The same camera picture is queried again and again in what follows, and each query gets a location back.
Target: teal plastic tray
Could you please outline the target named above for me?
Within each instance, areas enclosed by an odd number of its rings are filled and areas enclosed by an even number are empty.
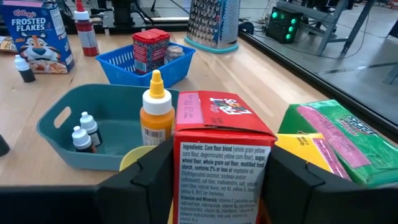
[[[125,154],[142,146],[139,111],[147,87],[89,84],[76,87],[59,99],[37,123],[39,134],[60,157],[77,169],[119,170]],[[169,90],[177,106],[178,91]],[[58,127],[55,119],[65,108],[70,115]],[[73,127],[79,124],[81,112],[94,116],[103,138],[97,153],[76,152],[72,144]]]

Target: ketchup bottle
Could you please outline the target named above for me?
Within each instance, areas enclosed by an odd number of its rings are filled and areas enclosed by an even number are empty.
[[[100,52],[95,38],[94,26],[93,23],[90,22],[90,15],[83,7],[81,0],[76,0],[76,9],[75,24],[80,38],[81,47],[83,48],[83,53],[86,56],[96,56],[100,54]]]

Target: yellow package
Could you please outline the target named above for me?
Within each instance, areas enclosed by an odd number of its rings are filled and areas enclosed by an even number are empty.
[[[322,169],[351,180],[322,134],[277,134],[276,145]]]

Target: frosted flakes cereal box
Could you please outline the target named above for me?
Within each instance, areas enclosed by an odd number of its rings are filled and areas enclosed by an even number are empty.
[[[5,0],[0,12],[33,72],[68,73],[72,69],[75,63],[57,4]]]

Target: wooden tabletop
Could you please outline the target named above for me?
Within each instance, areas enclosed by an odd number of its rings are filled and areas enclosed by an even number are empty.
[[[185,44],[185,33],[172,42]],[[14,68],[14,55],[0,53],[0,134],[11,152],[0,157],[0,185],[97,184],[115,172],[76,170],[64,163],[39,136],[39,118],[69,89],[87,83],[108,83],[94,57],[85,57],[77,36],[69,41],[75,68],[67,75],[36,75],[24,83]],[[98,35],[102,53],[131,44],[130,35]],[[237,93],[276,132],[291,103],[326,97],[243,40],[236,52],[214,55],[197,51],[188,77],[173,88]]]

